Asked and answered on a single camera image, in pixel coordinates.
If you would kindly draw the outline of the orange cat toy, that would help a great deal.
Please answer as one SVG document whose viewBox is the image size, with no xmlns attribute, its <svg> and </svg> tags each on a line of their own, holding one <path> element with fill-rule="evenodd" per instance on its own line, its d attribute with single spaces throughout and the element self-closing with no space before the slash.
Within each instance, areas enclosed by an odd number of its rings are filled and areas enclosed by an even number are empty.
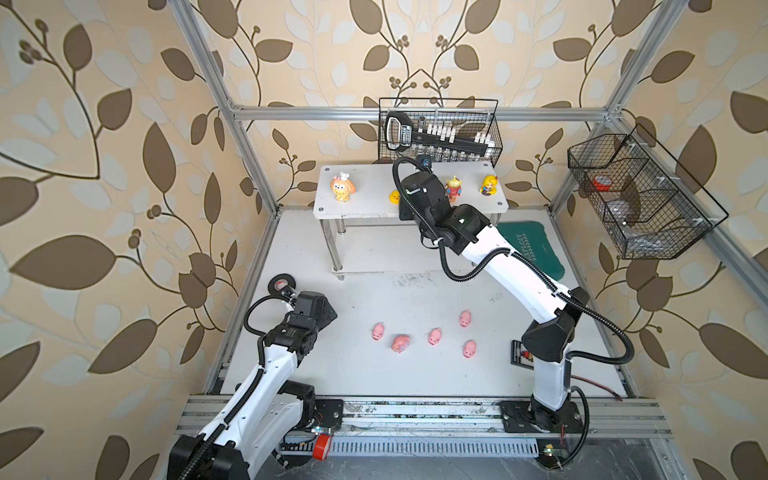
<svg viewBox="0 0 768 480">
<path fill-rule="evenodd" d="M 331 190 L 337 202 L 346 203 L 356 193 L 356 187 L 346 172 L 334 176 L 330 183 Z"/>
</svg>

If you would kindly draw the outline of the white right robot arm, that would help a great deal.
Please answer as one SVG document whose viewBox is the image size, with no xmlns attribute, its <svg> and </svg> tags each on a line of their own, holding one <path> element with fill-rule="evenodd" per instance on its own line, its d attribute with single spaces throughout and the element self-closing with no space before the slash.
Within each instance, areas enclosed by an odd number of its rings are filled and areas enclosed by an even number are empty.
<svg viewBox="0 0 768 480">
<path fill-rule="evenodd" d="M 534 358 L 534 413 L 557 414 L 569 399 L 568 354 L 583 303 L 517 251 L 475 207 L 453 206 L 433 173 L 419 169 L 401 179 L 392 168 L 402 218 L 416 222 L 437 249 L 449 279 L 467 282 L 486 272 L 529 312 L 522 344 Z"/>
</svg>

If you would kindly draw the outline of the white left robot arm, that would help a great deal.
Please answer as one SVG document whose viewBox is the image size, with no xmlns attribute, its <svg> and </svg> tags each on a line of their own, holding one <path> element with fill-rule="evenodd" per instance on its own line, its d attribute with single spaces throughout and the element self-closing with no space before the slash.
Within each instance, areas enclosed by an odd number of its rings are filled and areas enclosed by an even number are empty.
<svg viewBox="0 0 768 480">
<path fill-rule="evenodd" d="M 261 304 L 287 305 L 267 332 L 249 324 Z M 251 479 L 287 433 L 315 420 L 315 390 L 290 377 L 312 351 L 318 334 L 337 318 L 325 295 L 287 287 L 254 302 L 243 328 L 256 337 L 257 361 L 221 411 L 199 433 L 182 435 L 169 454 L 169 479 Z"/>
</svg>

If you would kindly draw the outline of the alien figure toy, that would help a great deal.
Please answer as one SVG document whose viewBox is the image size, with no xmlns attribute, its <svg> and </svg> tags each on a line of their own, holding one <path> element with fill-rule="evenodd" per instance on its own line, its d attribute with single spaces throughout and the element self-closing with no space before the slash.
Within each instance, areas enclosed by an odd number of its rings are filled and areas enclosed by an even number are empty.
<svg viewBox="0 0 768 480">
<path fill-rule="evenodd" d="M 455 203 L 462 193 L 462 181 L 456 176 L 448 179 L 445 184 L 445 193 L 449 202 L 451 204 Z"/>
</svg>

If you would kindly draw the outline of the large pink pig toy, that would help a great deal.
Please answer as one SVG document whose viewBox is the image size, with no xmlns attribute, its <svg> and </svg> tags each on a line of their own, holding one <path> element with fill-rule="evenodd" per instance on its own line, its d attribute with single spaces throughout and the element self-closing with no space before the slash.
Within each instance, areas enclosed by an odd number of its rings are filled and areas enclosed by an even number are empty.
<svg viewBox="0 0 768 480">
<path fill-rule="evenodd" d="M 395 353 L 403 353 L 410 345 L 409 335 L 398 335 L 392 342 L 391 349 Z"/>
</svg>

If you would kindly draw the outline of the yellow bear toy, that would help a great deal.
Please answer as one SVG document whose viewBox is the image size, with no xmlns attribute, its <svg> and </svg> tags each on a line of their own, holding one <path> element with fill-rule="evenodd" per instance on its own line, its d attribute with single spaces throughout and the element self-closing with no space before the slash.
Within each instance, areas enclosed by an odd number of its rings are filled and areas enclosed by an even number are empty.
<svg viewBox="0 0 768 480">
<path fill-rule="evenodd" d="M 486 176 L 481 184 L 480 193 L 483 196 L 492 196 L 497 193 L 498 177 L 495 175 Z"/>
</svg>

